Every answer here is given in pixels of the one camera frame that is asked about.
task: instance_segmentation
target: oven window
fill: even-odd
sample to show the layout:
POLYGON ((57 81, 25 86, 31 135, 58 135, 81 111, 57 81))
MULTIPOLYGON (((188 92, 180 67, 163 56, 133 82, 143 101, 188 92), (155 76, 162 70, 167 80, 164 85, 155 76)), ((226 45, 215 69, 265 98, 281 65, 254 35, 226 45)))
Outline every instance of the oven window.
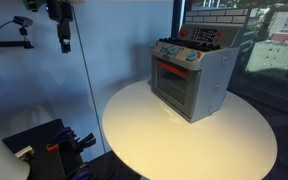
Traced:
POLYGON ((187 84, 185 77, 157 66, 157 87, 181 104, 184 104, 187 84))

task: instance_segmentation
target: white tabletop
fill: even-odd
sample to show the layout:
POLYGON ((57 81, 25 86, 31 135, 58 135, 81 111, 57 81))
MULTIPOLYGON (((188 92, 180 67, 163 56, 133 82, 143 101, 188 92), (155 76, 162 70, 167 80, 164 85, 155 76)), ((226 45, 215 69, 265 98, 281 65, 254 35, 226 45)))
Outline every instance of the white tabletop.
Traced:
POLYGON ((137 82, 111 98, 103 130, 117 156, 152 180, 262 179, 277 155, 267 121, 230 92, 219 111, 190 124, 137 82))

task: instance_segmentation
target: toy stove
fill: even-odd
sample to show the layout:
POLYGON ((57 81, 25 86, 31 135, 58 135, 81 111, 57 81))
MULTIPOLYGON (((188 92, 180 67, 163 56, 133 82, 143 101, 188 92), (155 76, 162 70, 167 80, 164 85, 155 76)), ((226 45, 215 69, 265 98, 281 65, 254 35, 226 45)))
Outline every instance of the toy stove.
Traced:
POLYGON ((248 16, 248 9, 188 12, 177 38, 151 46, 152 92, 190 123, 219 110, 248 16))

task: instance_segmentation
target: blue wall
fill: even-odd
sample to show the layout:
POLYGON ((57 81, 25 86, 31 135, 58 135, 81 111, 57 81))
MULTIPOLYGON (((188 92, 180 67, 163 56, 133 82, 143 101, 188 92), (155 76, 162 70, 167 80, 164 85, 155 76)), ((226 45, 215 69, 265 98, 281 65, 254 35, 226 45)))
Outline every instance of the blue wall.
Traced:
MULTIPOLYGON (((28 37, 35 46, 30 50, 0 48, 0 136, 62 118, 78 136, 93 132, 98 139, 83 153, 84 160, 109 151, 105 140, 102 144, 102 128, 98 126, 105 105, 121 88, 149 78, 148 46, 170 35, 172 8, 172 1, 87 1, 75 5, 72 51, 62 54, 56 23, 42 8, 32 13, 21 1, 0 0, 0 25, 15 15, 32 19, 28 37)), ((0 31, 0 40, 22 40, 18 28, 15 24, 6 26, 0 31)))

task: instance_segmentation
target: oven door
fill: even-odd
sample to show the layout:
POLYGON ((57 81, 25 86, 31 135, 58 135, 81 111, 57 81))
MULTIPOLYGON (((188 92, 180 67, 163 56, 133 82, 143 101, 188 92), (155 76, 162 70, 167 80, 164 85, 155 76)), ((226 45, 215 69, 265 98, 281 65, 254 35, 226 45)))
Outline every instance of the oven door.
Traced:
POLYGON ((188 120, 193 115, 199 80, 200 71, 153 59, 152 92, 188 120))

